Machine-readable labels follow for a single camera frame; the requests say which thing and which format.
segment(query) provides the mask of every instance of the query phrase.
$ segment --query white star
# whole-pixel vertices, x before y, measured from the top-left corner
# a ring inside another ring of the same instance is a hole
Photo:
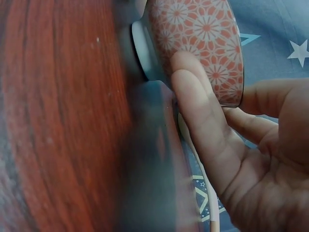
[[[290,41],[294,52],[288,57],[288,59],[298,59],[301,67],[304,67],[305,58],[309,58],[309,52],[307,51],[308,40],[306,40],[302,45],[297,45]]]

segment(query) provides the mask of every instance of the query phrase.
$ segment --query bowl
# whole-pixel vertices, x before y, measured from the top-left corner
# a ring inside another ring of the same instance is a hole
[[[148,80],[171,87],[170,58],[188,51],[202,63],[221,106],[239,106],[244,68],[239,29],[227,0],[148,0],[132,25]]]

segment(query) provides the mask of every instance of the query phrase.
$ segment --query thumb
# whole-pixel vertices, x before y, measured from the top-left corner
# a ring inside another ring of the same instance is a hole
[[[257,82],[245,87],[240,108],[251,115],[279,117],[286,96],[299,88],[307,79],[274,79]]]

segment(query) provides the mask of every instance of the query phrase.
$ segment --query red floral pattern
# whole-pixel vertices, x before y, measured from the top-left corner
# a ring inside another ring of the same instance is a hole
[[[237,106],[243,92],[239,30],[227,0],[148,0],[149,21],[163,68],[176,51],[198,57],[222,105]]]

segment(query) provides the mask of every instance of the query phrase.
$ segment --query skin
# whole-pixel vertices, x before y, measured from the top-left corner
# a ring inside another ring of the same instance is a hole
[[[239,108],[227,109],[197,58],[178,52],[171,64],[180,112],[233,224],[244,232],[308,231],[309,79],[258,82],[245,88]]]

